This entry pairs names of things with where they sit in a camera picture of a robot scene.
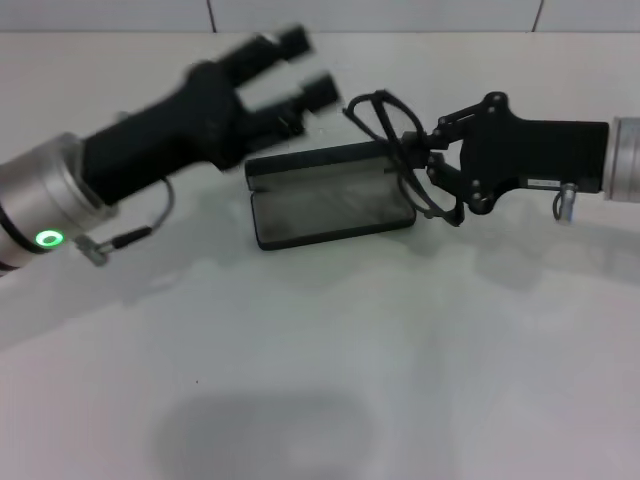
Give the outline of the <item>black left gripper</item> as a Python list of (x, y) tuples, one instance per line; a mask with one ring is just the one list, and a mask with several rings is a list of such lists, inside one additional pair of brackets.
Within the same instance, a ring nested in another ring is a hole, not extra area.
[[(229, 170), (248, 148), (269, 148), (303, 135), (307, 113), (341, 100), (329, 74), (249, 114), (237, 88), (311, 50), (305, 28), (294, 26), (272, 37), (254, 36), (218, 62), (193, 65), (167, 97), (84, 139), (82, 180), (105, 204), (114, 205), (194, 163)], [(237, 132), (242, 119), (243, 141)]]

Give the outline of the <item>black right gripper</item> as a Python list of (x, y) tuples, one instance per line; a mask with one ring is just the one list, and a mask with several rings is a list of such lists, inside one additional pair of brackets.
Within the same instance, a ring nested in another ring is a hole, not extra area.
[(599, 193), (609, 133), (606, 122), (520, 118), (506, 94), (491, 92), (476, 105), (440, 117), (431, 133), (422, 127), (405, 132), (404, 143), (447, 150), (462, 141), (460, 170), (442, 153), (431, 152), (427, 174), (434, 186), (486, 215), (516, 189), (572, 184), (580, 193)]

